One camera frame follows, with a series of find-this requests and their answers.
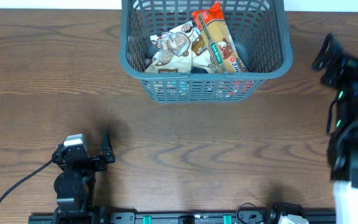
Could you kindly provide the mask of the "orange spaghetti packet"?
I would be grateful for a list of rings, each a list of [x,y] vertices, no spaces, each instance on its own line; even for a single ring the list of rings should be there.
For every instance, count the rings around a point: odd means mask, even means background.
[[[210,54],[213,72],[247,73],[226,25],[220,2],[216,1],[209,9],[193,11],[191,15]]]

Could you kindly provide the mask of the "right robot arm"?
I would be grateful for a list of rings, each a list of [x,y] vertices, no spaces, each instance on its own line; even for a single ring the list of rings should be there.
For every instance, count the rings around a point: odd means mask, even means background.
[[[261,213],[262,223],[358,223],[358,58],[328,34],[311,68],[323,70],[321,84],[337,91],[326,125],[335,207],[274,203]]]

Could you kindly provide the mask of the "beige snack pouch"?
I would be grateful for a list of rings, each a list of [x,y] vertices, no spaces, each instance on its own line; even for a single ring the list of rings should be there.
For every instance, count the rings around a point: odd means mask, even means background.
[[[205,69],[207,73],[216,73],[216,66],[211,62],[210,52],[203,41],[200,30],[197,27],[193,28],[192,38],[192,66]]]
[[[148,61],[145,73],[188,73],[191,70],[193,23],[176,26],[161,35],[151,35],[152,45],[158,50]]]

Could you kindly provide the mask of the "teal wipes packet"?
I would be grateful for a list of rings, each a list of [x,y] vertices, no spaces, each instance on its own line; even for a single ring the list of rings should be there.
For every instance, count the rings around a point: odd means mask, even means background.
[[[185,95],[188,93],[189,83],[184,81],[168,81],[167,92],[169,94]]]

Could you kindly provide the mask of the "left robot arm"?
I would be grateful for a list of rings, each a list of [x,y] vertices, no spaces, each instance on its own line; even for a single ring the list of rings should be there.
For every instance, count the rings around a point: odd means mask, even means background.
[[[106,207],[94,206],[96,173],[106,171],[108,164],[115,162],[115,155],[105,131],[100,150],[102,154],[88,155],[83,134],[67,136],[57,146],[52,162],[61,168],[53,184],[57,194],[58,208],[54,212],[54,223],[109,223]]]

